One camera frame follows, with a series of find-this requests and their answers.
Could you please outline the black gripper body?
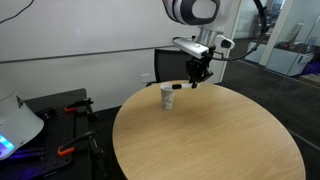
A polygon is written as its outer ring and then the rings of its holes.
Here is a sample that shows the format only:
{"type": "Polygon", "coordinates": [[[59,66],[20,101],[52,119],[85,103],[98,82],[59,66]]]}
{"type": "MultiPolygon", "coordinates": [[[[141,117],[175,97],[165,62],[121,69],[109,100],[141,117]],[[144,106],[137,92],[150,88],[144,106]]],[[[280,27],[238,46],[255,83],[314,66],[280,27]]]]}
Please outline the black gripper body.
{"type": "Polygon", "coordinates": [[[213,75],[213,72],[209,69],[209,63],[211,61],[210,57],[203,57],[197,59],[192,57],[190,60],[186,61],[186,68],[189,77],[194,77],[198,80],[202,75],[206,76],[206,80],[213,75]]]}

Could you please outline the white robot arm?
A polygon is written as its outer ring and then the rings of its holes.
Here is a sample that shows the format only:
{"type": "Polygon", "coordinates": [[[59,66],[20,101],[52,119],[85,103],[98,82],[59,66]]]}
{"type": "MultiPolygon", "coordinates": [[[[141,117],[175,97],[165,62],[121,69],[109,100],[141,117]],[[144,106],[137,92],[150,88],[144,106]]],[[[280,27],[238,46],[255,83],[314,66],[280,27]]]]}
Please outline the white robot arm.
{"type": "Polygon", "coordinates": [[[182,25],[198,26],[200,34],[194,39],[175,37],[173,44],[192,56],[186,61],[189,84],[183,88],[195,89],[200,82],[213,75],[209,69],[214,50],[233,49],[235,43],[223,35],[229,13],[235,0],[162,0],[167,16],[182,25]]]}

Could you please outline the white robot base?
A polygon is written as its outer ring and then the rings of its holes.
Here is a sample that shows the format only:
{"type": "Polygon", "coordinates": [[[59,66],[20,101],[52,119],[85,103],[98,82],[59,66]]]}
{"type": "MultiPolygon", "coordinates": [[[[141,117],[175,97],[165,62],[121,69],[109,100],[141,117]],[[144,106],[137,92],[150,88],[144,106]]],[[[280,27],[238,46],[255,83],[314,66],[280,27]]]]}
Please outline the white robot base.
{"type": "Polygon", "coordinates": [[[5,160],[35,138],[44,121],[16,94],[0,102],[0,160],[5,160]]]}

